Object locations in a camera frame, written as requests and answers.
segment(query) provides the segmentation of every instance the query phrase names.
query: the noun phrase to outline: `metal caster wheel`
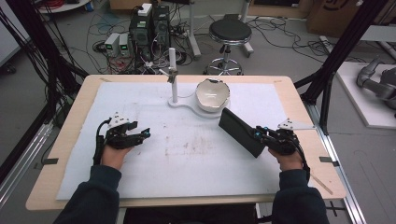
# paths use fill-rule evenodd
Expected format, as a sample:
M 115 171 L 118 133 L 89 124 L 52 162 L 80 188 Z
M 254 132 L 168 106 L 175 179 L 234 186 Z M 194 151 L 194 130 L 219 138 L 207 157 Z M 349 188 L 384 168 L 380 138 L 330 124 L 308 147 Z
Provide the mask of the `metal caster wheel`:
M 6 71 L 9 74 L 15 74 L 17 69 L 11 63 L 6 63 Z

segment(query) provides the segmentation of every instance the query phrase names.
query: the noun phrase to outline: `black vertical pole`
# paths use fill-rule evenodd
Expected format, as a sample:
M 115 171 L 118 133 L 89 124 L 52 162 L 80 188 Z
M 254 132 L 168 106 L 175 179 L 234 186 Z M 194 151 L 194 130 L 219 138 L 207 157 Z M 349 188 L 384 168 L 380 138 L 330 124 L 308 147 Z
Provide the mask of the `black vertical pole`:
M 315 76 L 312 77 L 313 75 L 311 75 L 311 77 L 307 77 L 294 84 L 296 88 L 299 88 L 312 81 L 307 91 L 302 94 L 303 101 L 312 105 L 316 103 L 320 94 L 326 90 L 322 98 L 319 122 L 320 127 L 326 134 L 328 134 L 326 125 L 329 113 L 332 79 L 348 54 L 353 50 L 358 41 L 361 40 L 361 37 L 387 2 L 388 0 L 365 0 L 337 44 L 334 46 L 327 60 L 314 74 Z
M 6 0 L 6 2 L 44 58 L 53 64 L 59 65 L 57 66 L 57 70 L 54 71 L 54 75 L 62 84 L 66 93 L 75 92 L 79 88 L 79 85 L 70 72 L 70 69 L 66 65 L 59 63 L 62 55 L 56 48 L 46 27 L 43 25 L 38 12 L 36 12 L 33 1 Z

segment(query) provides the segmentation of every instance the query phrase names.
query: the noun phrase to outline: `metal frame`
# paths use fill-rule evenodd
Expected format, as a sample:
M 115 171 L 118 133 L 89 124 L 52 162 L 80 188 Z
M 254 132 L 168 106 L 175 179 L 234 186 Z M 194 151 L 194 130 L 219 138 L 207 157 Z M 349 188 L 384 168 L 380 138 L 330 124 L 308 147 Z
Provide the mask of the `metal frame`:
M 304 105 L 306 111 L 308 112 L 314 124 L 318 125 L 320 113 L 318 112 L 317 107 L 315 105 L 309 105 L 307 103 L 305 103 Z M 332 161 L 337 161 L 339 164 L 338 166 L 334 167 L 334 169 L 337 172 L 338 176 L 340 177 L 341 182 L 344 185 L 344 188 L 346 189 L 346 197 L 345 199 L 343 199 L 343 202 L 345 204 L 351 222 L 355 224 L 366 223 L 363 212 L 361 211 L 361 208 L 359 207 L 355 194 L 353 193 L 352 187 L 350 186 L 347 180 L 347 175 L 345 174 L 343 166 L 341 165 L 341 162 L 338 159 L 337 152 L 335 151 L 335 148 L 332 145 L 332 140 L 330 136 L 327 135 L 325 132 L 323 132 L 321 129 L 317 129 L 317 132 L 319 138 L 322 140 L 323 146 L 326 148 L 327 152 L 332 158 Z
M 308 90 L 302 94 L 302 100 L 310 105 L 315 105 L 318 97 L 323 93 L 319 126 L 326 135 L 328 134 L 327 118 L 332 93 L 332 79 L 387 2 L 388 0 L 365 0 L 319 70 L 294 83 L 296 89 L 311 83 Z
M 12 170 L 8 173 L 7 178 L 3 181 L 0 186 L 0 211 L 7 202 L 9 196 L 12 194 L 14 189 L 20 183 L 21 179 L 29 169 L 35 156 L 38 154 L 40 149 L 43 147 L 47 138 L 52 132 L 53 125 L 43 124 L 41 125 L 38 132 L 33 137 L 33 140 L 29 144 L 29 147 L 20 156 L 20 159 L 14 165 Z

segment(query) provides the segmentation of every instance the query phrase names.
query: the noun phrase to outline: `dark sleeve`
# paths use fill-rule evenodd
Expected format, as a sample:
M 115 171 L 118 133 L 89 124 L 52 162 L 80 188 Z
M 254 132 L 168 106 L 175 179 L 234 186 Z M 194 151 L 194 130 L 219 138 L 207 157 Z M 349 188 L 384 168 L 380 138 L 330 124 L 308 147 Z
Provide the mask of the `dark sleeve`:
M 120 171 L 112 167 L 93 166 L 90 180 L 78 185 L 54 223 L 114 224 L 120 204 L 120 195 L 117 192 L 120 179 Z
M 274 199 L 272 223 L 329 223 L 326 205 L 319 191 L 308 187 L 304 170 L 281 172 L 279 177 L 280 191 Z

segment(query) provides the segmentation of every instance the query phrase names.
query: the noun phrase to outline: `table surface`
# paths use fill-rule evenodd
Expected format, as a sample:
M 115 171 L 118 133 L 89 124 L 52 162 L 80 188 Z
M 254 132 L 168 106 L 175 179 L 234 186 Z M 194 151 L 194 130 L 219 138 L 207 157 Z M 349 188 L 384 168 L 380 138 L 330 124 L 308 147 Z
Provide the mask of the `table surface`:
M 199 83 L 209 76 L 182 76 L 178 82 Z M 216 77 L 228 83 L 268 83 L 274 84 L 286 115 L 291 120 L 312 124 L 308 113 L 289 77 L 268 76 L 228 76 Z M 58 158 L 57 164 L 45 165 L 26 202 L 29 210 L 63 209 L 67 201 L 57 201 L 56 195 L 62 184 L 64 170 L 70 153 L 78 140 L 82 124 L 90 111 L 98 88 L 103 82 L 166 82 L 165 76 L 88 76 L 78 93 L 69 115 L 49 154 L 49 158 Z M 338 174 L 330 162 L 320 162 L 319 157 L 328 157 L 316 130 L 295 131 L 299 136 L 305 156 L 311 167 L 311 181 L 324 199 L 342 199 L 346 191 Z M 275 195 L 234 195 L 210 197 L 178 197 L 151 199 L 121 199 L 120 207 L 161 206 L 184 204 L 214 203 L 269 203 Z

